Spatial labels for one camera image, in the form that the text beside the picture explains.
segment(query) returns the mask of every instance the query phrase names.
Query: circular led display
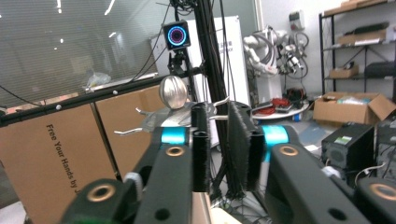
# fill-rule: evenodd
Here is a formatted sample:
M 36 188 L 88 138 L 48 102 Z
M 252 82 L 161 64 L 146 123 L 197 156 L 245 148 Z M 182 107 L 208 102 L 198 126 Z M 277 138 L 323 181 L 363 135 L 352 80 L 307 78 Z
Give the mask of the circular led display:
M 180 46 L 186 42 L 186 31 L 181 26 L 174 26 L 168 32 L 168 40 L 172 45 Z

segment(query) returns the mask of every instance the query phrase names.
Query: wall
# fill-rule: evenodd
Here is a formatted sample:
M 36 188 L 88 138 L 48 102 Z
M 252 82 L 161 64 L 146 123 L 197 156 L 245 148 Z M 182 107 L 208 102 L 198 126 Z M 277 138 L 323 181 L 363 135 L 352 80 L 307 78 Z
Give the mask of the wall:
M 239 16 L 242 36 L 250 35 L 257 30 L 254 8 L 254 0 L 223 0 L 224 16 Z M 215 0 L 213 5 L 213 17 L 221 17 L 219 0 Z M 183 18 L 195 20 L 193 13 Z
M 269 24 L 276 30 L 287 30 L 291 32 L 289 28 L 289 14 L 292 11 L 302 10 L 304 12 L 305 29 L 303 30 L 309 36 L 310 42 L 307 46 L 305 53 L 307 55 L 306 61 L 308 63 L 309 73 L 307 77 L 303 79 L 304 86 L 308 93 L 310 92 L 321 92 L 321 78 L 320 78 L 320 42 L 319 42 L 319 24 L 318 14 L 324 10 L 328 10 L 334 7 L 339 7 L 341 0 L 327 1 L 327 0 L 300 0 L 300 1 L 276 1 L 276 0 L 262 0 L 263 8 L 263 22 Z M 338 18 L 337 26 L 335 27 L 336 33 L 341 34 L 342 32 L 356 28 L 359 25 L 367 23 L 373 23 L 382 21 L 377 16 L 367 17 L 366 15 L 375 15 L 377 12 L 381 12 L 390 21 L 396 21 L 394 12 L 396 11 L 396 4 L 387 4 L 376 8 L 370 8 L 368 10 L 357 11 L 351 14 L 346 14 Z M 384 47 L 378 51 L 386 51 L 387 57 L 393 59 L 394 57 L 394 46 L 392 48 Z M 339 58 L 339 63 L 347 60 L 345 58 Z M 362 80 L 346 81 L 341 83 L 337 82 L 338 91 L 363 91 Z M 331 91 L 331 82 L 327 83 L 327 91 Z M 388 97 L 391 96 L 392 87 L 391 83 L 384 80 L 369 80 L 368 91 L 383 91 Z M 290 87 L 301 87 L 300 81 L 295 81 L 290 78 L 287 79 L 287 88 Z

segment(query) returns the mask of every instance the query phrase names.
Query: black equipment box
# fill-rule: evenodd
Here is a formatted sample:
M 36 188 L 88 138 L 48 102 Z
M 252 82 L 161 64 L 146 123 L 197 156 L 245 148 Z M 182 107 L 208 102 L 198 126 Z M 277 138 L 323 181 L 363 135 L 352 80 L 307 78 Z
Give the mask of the black equipment box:
M 384 21 L 384 22 L 380 22 L 380 23 L 376 23 L 376 24 L 358 27 L 351 32 L 347 32 L 346 35 L 365 34 L 365 33 L 375 32 L 375 31 L 379 31 L 379 30 L 384 30 L 384 29 L 387 29 L 388 27 L 389 27 L 389 22 Z
M 396 121 L 380 122 L 377 126 L 376 176 L 396 183 Z
M 367 77 L 396 77 L 396 63 L 370 63 L 364 69 Z
M 347 123 L 322 140 L 322 161 L 346 171 L 373 166 L 374 137 L 373 125 Z

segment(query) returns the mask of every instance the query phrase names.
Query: cardboard box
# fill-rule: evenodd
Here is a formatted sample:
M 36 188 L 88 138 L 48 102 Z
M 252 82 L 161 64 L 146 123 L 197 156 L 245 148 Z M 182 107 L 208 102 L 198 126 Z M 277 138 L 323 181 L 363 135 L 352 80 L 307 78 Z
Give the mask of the cardboard box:
M 396 23 L 391 24 L 387 29 L 387 40 L 394 41 L 396 40 Z
M 331 78 L 349 78 L 359 73 L 359 66 L 353 65 L 350 69 L 335 68 L 330 71 L 329 77 Z
M 347 44 L 355 44 L 356 42 L 359 41 L 364 41 L 364 40 L 376 40 L 379 39 L 385 40 L 387 37 L 387 30 L 380 30 L 380 31 L 375 31 L 375 32 L 369 32 L 365 34 L 359 34 L 359 35 L 343 35 L 338 37 L 337 42 L 338 44 L 341 45 L 347 45 Z
M 148 112 L 164 108 L 159 87 L 151 87 L 142 91 L 134 91 L 120 96 L 96 102 L 99 115 L 103 122 L 108 142 L 112 149 L 120 176 L 131 172 L 149 146 L 151 134 L 146 132 L 133 133 L 126 136 L 115 134 L 114 131 L 128 131 L 139 128 L 146 117 L 137 113 L 137 107 Z
M 367 105 L 337 104 L 337 100 L 345 96 L 358 99 L 368 98 L 370 103 Z M 395 109 L 396 104 L 380 93 L 329 92 L 315 101 L 313 119 L 376 124 L 387 118 Z
M 82 188 L 115 178 L 90 105 L 0 128 L 0 139 L 0 161 L 34 223 L 59 223 Z
M 207 193 L 192 193 L 191 224 L 214 223 Z

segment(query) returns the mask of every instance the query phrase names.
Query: shelf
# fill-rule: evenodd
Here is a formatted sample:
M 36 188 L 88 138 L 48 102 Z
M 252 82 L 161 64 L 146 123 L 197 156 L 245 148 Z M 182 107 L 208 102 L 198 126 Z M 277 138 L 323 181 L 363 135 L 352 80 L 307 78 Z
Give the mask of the shelf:
M 253 119 L 283 119 L 287 117 L 291 117 L 296 114 L 300 114 L 304 112 L 307 108 L 309 107 L 309 103 L 304 102 L 304 105 L 300 109 L 292 109 L 289 113 L 283 114 L 283 113 L 275 113 L 272 115 L 252 115 L 251 117 Z
M 360 9 L 364 9 L 367 7 L 373 7 L 378 5 L 383 5 L 387 3 L 395 2 L 394 0 L 373 0 L 369 2 L 364 2 L 361 4 L 357 4 L 356 6 L 345 6 L 345 7 L 337 7 L 330 10 L 326 10 L 322 13 L 322 18 L 329 18 L 335 15 L 343 14 L 346 12 L 356 11 Z
M 384 79 L 384 80 L 394 80 L 395 77 L 364 77 L 364 74 L 357 74 L 353 77 L 344 77 L 344 78 L 333 78 L 333 77 L 325 77 L 326 80 L 359 80 L 359 79 Z
M 373 46 L 373 45 L 387 45 L 387 44 L 392 44 L 392 43 L 396 43 L 396 40 L 383 40 L 380 41 L 378 43 L 370 43 L 370 44 L 359 44 L 359 45 L 339 45 L 339 44 L 335 44 L 329 48 L 324 49 L 323 51 L 327 51 L 327 50 L 334 50 L 334 49 L 357 49 L 360 47 L 366 47 L 366 46 Z

